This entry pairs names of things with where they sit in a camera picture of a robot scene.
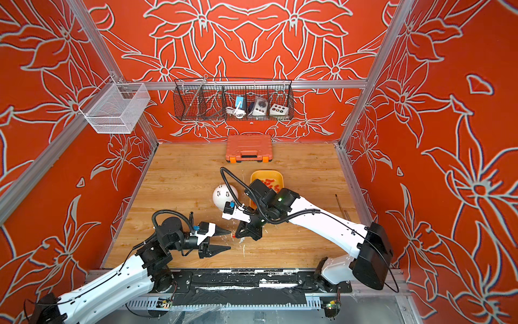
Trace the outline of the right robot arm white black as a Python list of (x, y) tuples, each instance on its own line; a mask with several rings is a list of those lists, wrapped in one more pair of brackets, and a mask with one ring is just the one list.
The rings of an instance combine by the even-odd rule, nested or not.
[(337, 285), (357, 279), (373, 290), (385, 287), (387, 275), (391, 275), (390, 263), (393, 249), (383, 226), (373, 222), (367, 226), (345, 220), (317, 207), (298, 193), (283, 188), (274, 190), (247, 190), (249, 197), (255, 198), (256, 209), (242, 207), (235, 202), (227, 202), (223, 218), (238, 220), (236, 236), (263, 237), (266, 224), (290, 223), (306, 228), (336, 244), (347, 254), (337, 258), (327, 258), (319, 266), (318, 277)]

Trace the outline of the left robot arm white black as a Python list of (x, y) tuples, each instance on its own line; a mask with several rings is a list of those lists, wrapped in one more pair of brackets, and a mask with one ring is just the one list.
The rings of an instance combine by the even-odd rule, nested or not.
[(202, 221), (194, 226), (181, 215), (161, 224), (152, 220), (154, 233), (130, 251), (125, 261), (106, 274), (71, 292), (56, 296), (48, 293), (34, 303), (29, 323), (96, 323), (133, 299), (150, 292), (177, 290), (178, 282), (168, 264), (172, 251), (189, 255), (198, 251), (203, 258), (227, 251), (227, 246), (210, 244), (214, 236), (230, 232), (214, 223)]

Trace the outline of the yellow plastic tray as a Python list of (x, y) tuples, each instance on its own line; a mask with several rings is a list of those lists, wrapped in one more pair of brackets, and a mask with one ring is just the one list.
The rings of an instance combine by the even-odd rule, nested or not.
[(250, 182), (255, 180), (262, 181), (269, 189), (273, 189), (276, 193), (284, 187), (284, 177), (277, 170), (257, 170), (250, 177)]

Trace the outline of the white dome with screws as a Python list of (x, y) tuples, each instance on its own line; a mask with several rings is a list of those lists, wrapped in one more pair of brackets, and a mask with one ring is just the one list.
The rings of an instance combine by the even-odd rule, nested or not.
[(225, 184), (220, 184), (216, 187), (216, 189), (214, 189), (213, 203), (218, 208), (218, 210), (223, 212), (223, 208), (224, 208), (226, 202), (235, 201), (232, 193), (236, 197), (239, 197), (239, 193), (238, 193), (237, 189), (232, 185), (230, 187), (228, 187)]

